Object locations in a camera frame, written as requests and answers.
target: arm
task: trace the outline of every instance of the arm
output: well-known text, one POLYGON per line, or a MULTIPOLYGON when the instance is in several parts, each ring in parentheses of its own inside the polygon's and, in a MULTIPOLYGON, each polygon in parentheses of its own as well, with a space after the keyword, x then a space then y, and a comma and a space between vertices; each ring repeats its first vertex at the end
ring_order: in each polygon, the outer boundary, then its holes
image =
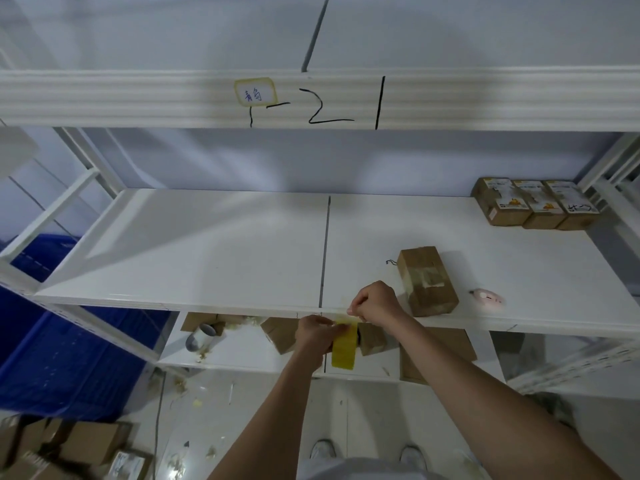
POLYGON ((208 480, 295 479, 311 374, 345 329, 324 317, 300 319, 291 359, 208 480))
POLYGON ((363 288, 348 314, 402 344, 492 478, 618 478, 569 428, 429 334, 383 282, 363 288))

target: blue plastic crate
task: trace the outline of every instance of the blue plastic crate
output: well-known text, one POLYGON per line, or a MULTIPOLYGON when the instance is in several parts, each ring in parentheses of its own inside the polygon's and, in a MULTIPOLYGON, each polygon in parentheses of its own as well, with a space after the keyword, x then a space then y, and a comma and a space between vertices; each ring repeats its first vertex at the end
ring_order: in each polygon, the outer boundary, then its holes
MULTIPOLYGON (((39 281, 73 248, 41 235, 12 264, 39 281)), ((169 312, 87 307, 153 347, 169 312)), ((67 419, 111 420, 121 413, 144 361, 13 293, 0 289, 0 408, 67 419)))

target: white sneaker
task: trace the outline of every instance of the white sneaker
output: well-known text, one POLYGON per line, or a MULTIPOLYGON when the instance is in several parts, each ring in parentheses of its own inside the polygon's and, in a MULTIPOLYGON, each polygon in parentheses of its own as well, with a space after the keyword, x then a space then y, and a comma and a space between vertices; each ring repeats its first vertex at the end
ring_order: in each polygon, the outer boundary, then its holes
POLYGON ((400 463, 416 470, 427 471, 427 462, 417 446, 405 446, 400 453, 400 463))
POLYGON ((313 448, 311 448, 311 456, 309 458, 336 458, 335 448, 331 440, 318 440, 313 448))

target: person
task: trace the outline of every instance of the person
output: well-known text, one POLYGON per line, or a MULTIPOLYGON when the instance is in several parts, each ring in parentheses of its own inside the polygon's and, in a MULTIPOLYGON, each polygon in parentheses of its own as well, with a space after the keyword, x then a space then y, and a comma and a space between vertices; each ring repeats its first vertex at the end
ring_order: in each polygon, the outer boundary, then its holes
MULTIPOLYGON (((347 313, 382 327, 405 348, 471 451, 494 480, 619 479, 569 428, 429 334, 383 282, 363 288, 347 313)), ((276 385, 209 480, 442 478, 425 471, 420 450, 402 462, 335 457, 330 441, 313 458, 298 456, 312 373, 345 325, 316 315, 300 319, 296 346, 276 385)))

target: forearm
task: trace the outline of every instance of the forearm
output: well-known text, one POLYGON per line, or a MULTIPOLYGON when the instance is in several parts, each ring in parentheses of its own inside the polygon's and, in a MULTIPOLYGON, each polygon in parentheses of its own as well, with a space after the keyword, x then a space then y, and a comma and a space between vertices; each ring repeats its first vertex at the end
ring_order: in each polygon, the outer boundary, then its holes
POLYGON ((393 327, 492 478, 617 478, 571 430, 454 354, 416 320, 398 316, 393 327))
POLYGON ((295 479, 313 359, 296 351, 209 480, 295 479))

